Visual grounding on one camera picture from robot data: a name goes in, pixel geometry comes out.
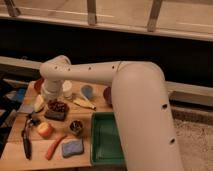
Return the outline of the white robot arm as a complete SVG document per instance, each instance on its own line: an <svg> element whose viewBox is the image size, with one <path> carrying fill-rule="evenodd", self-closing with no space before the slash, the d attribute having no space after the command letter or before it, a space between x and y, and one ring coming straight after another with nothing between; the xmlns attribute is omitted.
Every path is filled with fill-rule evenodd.
<svg viewBox="0 0 213 171"><path fill-rule="evenodd" d="M164 74L144 61L73 65L61 55L40 66L42 93L61 94L76 80L111 87L111 99L128 171L184 171Z"/></svg>

